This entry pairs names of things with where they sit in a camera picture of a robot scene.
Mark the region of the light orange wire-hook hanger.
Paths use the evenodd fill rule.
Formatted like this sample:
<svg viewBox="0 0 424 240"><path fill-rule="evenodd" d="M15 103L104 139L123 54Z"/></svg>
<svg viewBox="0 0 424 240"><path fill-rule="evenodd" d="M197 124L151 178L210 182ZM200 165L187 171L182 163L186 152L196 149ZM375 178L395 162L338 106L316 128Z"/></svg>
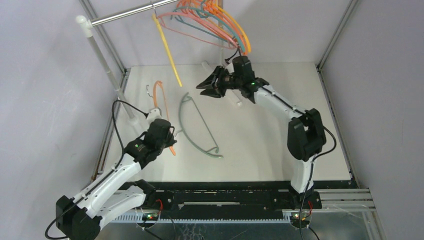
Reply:
<svg viewBox="0 0 424 240"><path fill-rule="evenodd" d="M166 91L164 88L164 83L160 80L157 80L152 87L152 92L150 93L153 102L153 108L160 108L163 119L156 119L149 126L148 130L143 138L144 143L150 148L150 151L157 155L156 150L156 127L159 126L173 126L170 123L170 110L167 102ZM173 131L173 136L175 139L175 127ZM172 156L176 156L177 153L174 149L174 145L167 147Z"/></svg>

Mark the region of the pink wire-hook hanger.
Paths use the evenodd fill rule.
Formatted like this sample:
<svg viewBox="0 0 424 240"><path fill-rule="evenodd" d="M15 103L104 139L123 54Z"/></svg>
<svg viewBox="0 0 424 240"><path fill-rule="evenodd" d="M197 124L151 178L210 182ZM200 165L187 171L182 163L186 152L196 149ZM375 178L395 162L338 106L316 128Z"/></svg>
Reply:
<svg viewBox="0 0 424 240"><path fill-rule="evenodd" d="M174 21L178 24L181 24L183 27L192 29L191 33L180 31L180 34L186 35L188 37L197 39L199 41L211 45L213 44L211 40L195 36L193 32L197 31L210 39L222 41L224 44L226 44L227 49L240 49L242 51L242 48L239 46L238 43L239 39L233 36L235 32L231 29L228 30L228 26L223 23L222 20L215 16L207 18L200 17L191 13L184 13L181 11L170 11L159 14L157 17L162 27L166 29L176 32L177 29L174 28L172 25L168 26L168 24Z"/></svg>

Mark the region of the yellow-orange plastic hanger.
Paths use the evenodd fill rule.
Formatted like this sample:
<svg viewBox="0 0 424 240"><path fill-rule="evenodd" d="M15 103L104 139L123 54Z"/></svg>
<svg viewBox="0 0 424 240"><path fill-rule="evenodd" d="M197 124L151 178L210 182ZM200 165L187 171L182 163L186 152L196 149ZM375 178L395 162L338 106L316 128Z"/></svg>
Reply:
<svg viewBox="0 0 424 240"><path fill-rule="evenodd" d="M228 26L228 30L234 31L232 35L238 39L238 44L242 48L242 55L246 56L251 53L252 48L248 36L235 18L223 9L220 0L209 0L208 5L208 10L222 20Z"/></svg>

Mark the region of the pale yellow wire-hook hanger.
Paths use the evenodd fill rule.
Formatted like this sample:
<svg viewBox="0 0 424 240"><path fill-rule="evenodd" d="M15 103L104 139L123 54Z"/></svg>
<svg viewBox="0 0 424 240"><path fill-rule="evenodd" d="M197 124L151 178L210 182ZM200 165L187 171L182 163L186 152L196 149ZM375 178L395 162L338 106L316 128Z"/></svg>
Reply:
<svg viewBox="0 0 424 240"><path fill-rule="evenodd" d="M171 51L170 51L170 48L169 48L169 45L168 45L168 41L167 41L166 36L165 36L165 34L164 34L164 31L163 31L162 25L161 25L161 23L160 23L160 21L159 21L159 18L158 18L158 16L157 16L156 7L154 6L154 4L153 4L153 2L152 2L152 1L150 2L150 4L151 4L151 6L152 6L152 8L153 8L153 11L154 11L154 14L152 15L152 19L153 19L153 21L154 21L154 23L155 23L155 25L156 25L156 28L157 28L157 30L158 30L158 32L159 32L159 34L160 34L160 37L161 37L161 40L162 40L162 43L163 43L163 47L164 47L165 52L166 52L166 54L167 54L167 57L168 57L168 60L169 60L170 66L171 66L171 68L172 68L172 70L173 70L173 73L174 73L174 76L175 76L175 79L176 79L176 81L177 81L177 83L178 83L179 87L180 87L180 88L182 88L182 87L183 87L183 84L182 84L182 81L181 81L181 79L180 79L180 76L179 76L178 70L177 70L177 68L176 68L176 65L175 65L175 62L174 62L174 59L173 59L172 53L171 53Z"/></svg>

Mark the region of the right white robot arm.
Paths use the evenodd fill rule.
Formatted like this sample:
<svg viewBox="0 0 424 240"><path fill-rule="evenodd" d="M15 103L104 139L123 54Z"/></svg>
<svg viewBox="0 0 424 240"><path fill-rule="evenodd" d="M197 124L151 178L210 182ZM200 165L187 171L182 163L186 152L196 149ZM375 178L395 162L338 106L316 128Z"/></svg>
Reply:
<svg viewBox="0 0 424 240"><path fill-rule="evenodd" d="M313 162L327 142L320 112L302 109L290 103L264 80L257 77L247 56L237 56L228 66L217 66L196 88L201 95L223 98L228 90L241 95L277 117L288 119L287 148L297 160L290 185L289 203L302 208L309 201L308 191L313 187Z"/></svg>

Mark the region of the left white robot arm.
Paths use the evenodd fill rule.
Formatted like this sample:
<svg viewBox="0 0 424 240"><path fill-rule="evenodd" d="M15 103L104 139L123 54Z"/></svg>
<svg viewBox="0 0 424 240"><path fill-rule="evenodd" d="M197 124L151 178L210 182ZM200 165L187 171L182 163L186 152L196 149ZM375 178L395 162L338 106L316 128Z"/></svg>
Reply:
<svg viewBox="0 0 424 240"><path fill-rule="evenodd" d="M155 187L141 179L127 190L116 191L150 162L176 143L174 127L157 118L139 137L122 150L120 159L75 196L63 195L56 202L56 218L52 222L70 240L94 240L115 218L130 209L153 207L157 196Z"/></svg>

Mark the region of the left small circuit board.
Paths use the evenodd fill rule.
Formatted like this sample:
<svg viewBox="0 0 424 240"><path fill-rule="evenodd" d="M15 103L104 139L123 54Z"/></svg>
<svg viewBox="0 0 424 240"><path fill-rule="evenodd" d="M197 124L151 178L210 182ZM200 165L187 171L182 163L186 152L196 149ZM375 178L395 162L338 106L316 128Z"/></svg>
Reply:
<svg viewBox="0 0 424 240"><path fill-rule="evenodd" d="M146 213L142 216L141 222L148 222L148 221L157 221L159 218L159 215L157 213Z"/></svg>

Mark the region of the small circuit board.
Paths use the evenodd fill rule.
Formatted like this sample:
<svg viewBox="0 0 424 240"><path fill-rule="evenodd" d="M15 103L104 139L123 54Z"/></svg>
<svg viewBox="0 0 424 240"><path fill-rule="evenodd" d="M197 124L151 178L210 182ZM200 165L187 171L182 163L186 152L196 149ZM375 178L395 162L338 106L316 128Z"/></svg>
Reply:
<svg viewBox="0 0 424 240"><path fill-rule="evenodd" d="M142 216L141 222L148 222L148 221L157 221L159 218L159 215L157 213L146 213Z"/></svg>
<svg viewBox="0 0 424 240"><path fill-rule="evenodd" d="M309 214L299 214L299 213L293 213L290 216L290 220L292 222L296 222L296 221L305 221L310 215Z"/></svg>

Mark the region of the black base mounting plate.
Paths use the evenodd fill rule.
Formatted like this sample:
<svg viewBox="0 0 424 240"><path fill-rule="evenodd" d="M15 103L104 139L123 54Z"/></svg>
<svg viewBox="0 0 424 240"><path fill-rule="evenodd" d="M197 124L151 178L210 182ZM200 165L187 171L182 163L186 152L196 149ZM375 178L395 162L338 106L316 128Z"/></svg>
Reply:
<svg viewBox="0 0 424 240"><path fill-rule="evenodd" d="M152 182L138 209L162 210L174 220L274 220L283 211L322 209L324 193L357 189L353 181L318 180L306 197L291 189L288 181Z"/></svg>

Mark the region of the right small circuit board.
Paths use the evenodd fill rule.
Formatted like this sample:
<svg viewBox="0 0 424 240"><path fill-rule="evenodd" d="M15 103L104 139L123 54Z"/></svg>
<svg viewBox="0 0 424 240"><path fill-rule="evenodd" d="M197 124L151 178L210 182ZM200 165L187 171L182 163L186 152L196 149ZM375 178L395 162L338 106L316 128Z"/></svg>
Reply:
<svg viewBox="0 0 424 240"><path fill-rule="evenodd" d="M310 215L309 214L299 214L299 213L293 213L290 216L290 220L292 222L296 222L296 221L305 221Z"/></svg>

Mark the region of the white clothes rack frame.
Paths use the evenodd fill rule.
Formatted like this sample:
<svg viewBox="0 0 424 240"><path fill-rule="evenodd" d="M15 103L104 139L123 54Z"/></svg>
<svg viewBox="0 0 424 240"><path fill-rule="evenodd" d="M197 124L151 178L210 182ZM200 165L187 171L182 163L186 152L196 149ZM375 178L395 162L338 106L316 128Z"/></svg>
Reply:
<svg viewBox="0 0 424 240"><path fill-rule="evenodd" d="M202 62L222 64L228 56L238 52L226 48L223 41L208 38L196 30L193 32L195 36L213 44L183 35L180 31L191 33L192 29L171 21L168 26L177 31L162 29L183 85L179 87L152 19L155 12L151 1L157 16L173 12L178 5L177 0L83 0L81 4L92 29L98 33L97 40L103 42L119 68L150 66L161 71L152 81L164 82L169 113L173 117L177 114L183 93L193 88L188 67L199 70Z"/></svg>

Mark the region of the aluminium rail frame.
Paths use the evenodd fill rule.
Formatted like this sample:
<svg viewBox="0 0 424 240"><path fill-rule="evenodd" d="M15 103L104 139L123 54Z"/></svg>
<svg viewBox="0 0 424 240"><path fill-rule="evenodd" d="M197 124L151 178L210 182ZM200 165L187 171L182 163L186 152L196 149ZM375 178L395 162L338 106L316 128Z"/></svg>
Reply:
<svg viewBox="0 0 424 240"><path fill-rule="evenodd" d="M368 190L365 189L350 189L345 193L331 193L329 190L325 191L323 194L322 208L309 211L304 211L300 209L296 210L284 210L282 211L282 218L270 219L270 220L174 220L171 217L163 217L162 209L159 210L143 210L138 207L132 208L122 215L116 217L110 223L129 223L136 222L142 223L142 217L147 213L156 213L159 215L157 221L147 221L144 223L154 224L154 223L229 223L229 224L238 224L238 223L291 223L290 217L293 213L306 215L309 214L309 217L306 220L309 220L315 213L345 213L350 214L352 212L367 212L373 211L375 206L372 200L372 196Z"/></svg>

